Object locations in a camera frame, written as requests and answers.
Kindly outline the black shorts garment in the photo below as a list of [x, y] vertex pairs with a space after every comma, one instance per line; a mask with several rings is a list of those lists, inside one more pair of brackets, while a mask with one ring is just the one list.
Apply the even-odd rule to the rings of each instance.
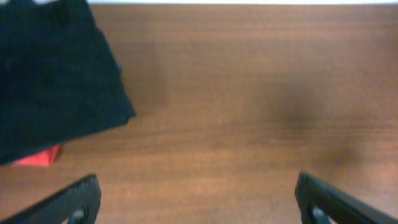
[[1, 5], [1, 164], [125, 125], [121, 67], [84, 0]]

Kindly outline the folded orange cloth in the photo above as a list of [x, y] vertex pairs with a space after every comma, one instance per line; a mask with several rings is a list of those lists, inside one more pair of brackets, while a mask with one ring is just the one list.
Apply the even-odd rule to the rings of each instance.
[[55, 146], [52, 146], [51, 148], [45, 149], [31, 156], [16, 160], [12, 163], [12, 165], [48, 167], [56, 160], [59, 152], [60, 145], [57, 144]]

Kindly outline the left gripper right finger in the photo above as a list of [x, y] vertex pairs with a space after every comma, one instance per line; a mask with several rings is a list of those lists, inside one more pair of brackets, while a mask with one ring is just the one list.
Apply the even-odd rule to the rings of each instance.
[[397, 224], [396, 218], [306, 172], [298, 175], [295, 198], [304, 224]]

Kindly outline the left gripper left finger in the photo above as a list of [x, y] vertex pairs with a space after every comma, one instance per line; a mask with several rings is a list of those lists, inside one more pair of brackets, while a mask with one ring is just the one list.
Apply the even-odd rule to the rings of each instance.
[[94, 224], [101, 205], [101, 189], [95, 174], [88, 174], [40, 202], [1, 221], [1, 224]]

